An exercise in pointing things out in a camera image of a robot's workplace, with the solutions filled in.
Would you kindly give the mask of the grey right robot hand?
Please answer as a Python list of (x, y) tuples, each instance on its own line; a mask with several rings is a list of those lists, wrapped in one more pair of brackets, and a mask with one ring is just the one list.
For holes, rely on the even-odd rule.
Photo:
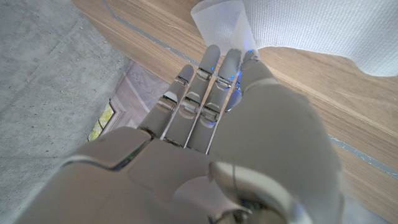
[(137, 128), (68, 156), (18, 223), (340, 223), (340, 161), (256, 51), (207, 48)]

